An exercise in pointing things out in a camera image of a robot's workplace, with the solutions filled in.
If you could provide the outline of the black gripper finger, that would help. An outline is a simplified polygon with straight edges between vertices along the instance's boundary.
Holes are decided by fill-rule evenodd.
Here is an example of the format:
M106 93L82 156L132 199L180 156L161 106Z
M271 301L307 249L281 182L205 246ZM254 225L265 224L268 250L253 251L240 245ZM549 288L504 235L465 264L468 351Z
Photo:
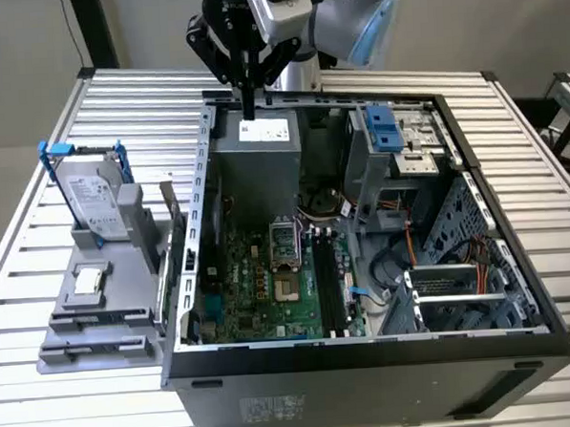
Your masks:
M281 41L271 52L260 60L260 52L265 48L265 43L259 43L256 38L249 47L247 60L247 87L249 119L255 118L255 93L264 85L272 84L286 65L295 57L301 47L301 39L293 37Z
M244 67L243 51L239 46L240 42L232 20L225 15L223 24L215 29L215 33L229 54L219 49L210 36L209 24L202 15L194 15L190 18L186 30L186 41L221 84L229 83L233 88L240 90L243 118L250 119L248 78Z

